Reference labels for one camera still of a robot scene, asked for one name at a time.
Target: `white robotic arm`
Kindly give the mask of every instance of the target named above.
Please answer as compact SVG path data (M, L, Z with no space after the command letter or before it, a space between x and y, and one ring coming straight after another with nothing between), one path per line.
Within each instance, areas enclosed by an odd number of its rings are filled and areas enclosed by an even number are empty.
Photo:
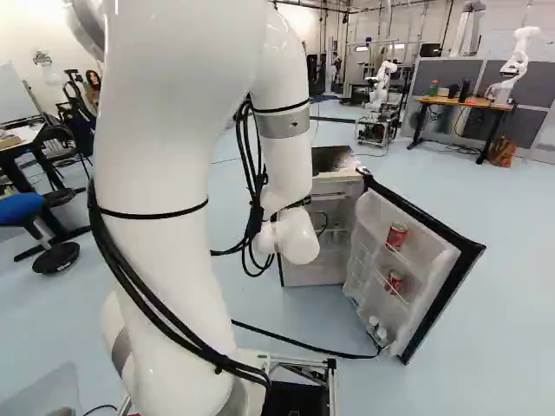
M495 104L507 104L516 83L528 72L528 43L533 36L539 36L540 29L535 26L526 26L516 29L514 38L517 44L509 61L503 65L499 73L510 77L503 82L495 83L488 87L486 98L495 101Z
M284 210L310 193L312 179L301 42L264 0L107 0L105 12L95 138L101 218L166 307L218 354L237 357L206 241L208 169L222 127L251 91L269 176L261 203L267 217L279 216L261 234L293 263L317 256L304 208ZM259 414L259 395L238 393L236 376L215 372L162 334L123 285L115 291L103 329L141 414L214 416L232 400L243 405L225 414ZM123 358L121 349L128 352Z
M375 76L366 78L367 81L375 81L374 87L370 88L370 102L366 104L366 108L374 112L379 112L385 100L388 99L389 80L391 74L397 71L397 65L390 61L383 61L378 73Z

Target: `red can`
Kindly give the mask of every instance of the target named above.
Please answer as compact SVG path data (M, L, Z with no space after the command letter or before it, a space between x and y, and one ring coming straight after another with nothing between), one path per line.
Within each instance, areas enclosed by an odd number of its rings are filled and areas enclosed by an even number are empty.
M402 286L402 275L397 270L390 270L388 273L388 282L385 283L385 291L391 292L391 295L396 296Z
M402 247L402 244L405 242L405 238L407 238L407 235L408 235L408 228L405 224L393 223L389 227L387 244L385 244L385 246L392 251L393 249L400 250Z

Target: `fridge door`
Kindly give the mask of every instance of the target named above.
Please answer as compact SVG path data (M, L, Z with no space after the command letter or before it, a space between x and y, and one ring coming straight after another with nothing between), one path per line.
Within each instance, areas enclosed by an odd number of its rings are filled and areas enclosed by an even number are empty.
M343 292L375 344L408 364L486 247L358 171L366 192L356 202ZM399 249L387 244L393 223L408 228Z

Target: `black chair base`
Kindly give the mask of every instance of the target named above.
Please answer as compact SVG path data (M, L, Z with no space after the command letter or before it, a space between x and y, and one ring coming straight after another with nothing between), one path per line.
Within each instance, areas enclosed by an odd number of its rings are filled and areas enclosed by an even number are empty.
M53 275L66 270L79 257L80 247L72 241L55 245L44 251L33 263L33 271L43 275Z

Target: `small bottle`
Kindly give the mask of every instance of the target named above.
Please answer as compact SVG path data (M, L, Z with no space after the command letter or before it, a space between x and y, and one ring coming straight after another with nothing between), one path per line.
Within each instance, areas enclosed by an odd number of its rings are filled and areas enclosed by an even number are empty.
M378 329L378 326L380 325L380 320L377 318L377 316L372 315L370 318L368 318L368 324L370 325L371 331L375 333Z
M430 85L430 89L428 91L428 96L430 97L436 97L437 96L437 91L439 89L439 85L438 85L438 81L437 80L433 80L432 84Z
M388 330L385 329L383 326L380 326L377 331L375 332L375 337L377 338L378 342L385 343L388 340Z

